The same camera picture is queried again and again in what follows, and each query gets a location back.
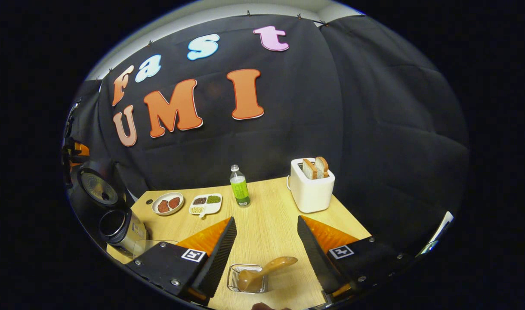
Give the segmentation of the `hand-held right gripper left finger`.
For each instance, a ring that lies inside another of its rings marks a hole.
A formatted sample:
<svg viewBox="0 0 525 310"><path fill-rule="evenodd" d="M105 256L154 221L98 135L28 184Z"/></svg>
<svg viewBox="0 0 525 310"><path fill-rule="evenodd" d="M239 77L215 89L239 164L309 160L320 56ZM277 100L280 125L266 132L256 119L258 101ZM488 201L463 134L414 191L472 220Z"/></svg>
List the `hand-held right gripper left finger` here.
<svg viewBox="0 0 525 310"><path fill-rule="evenodd" d="M158 242L127 269L176 298L202 306L215 296L237 228L229 217L176 243Z"/></svg>

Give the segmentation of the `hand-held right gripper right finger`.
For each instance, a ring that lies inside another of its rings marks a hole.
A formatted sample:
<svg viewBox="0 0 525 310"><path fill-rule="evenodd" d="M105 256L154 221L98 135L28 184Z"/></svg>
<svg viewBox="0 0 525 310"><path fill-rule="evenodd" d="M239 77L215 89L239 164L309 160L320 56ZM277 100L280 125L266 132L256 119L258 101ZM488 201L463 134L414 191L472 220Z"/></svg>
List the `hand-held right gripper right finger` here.
<svg viewBox="0 0 525 310"><path fill-rule="evenodd" d="M298 216L296 231L324 294L334 301L368 295L417 260L383 238L351 234L305 215Z"/></svg>

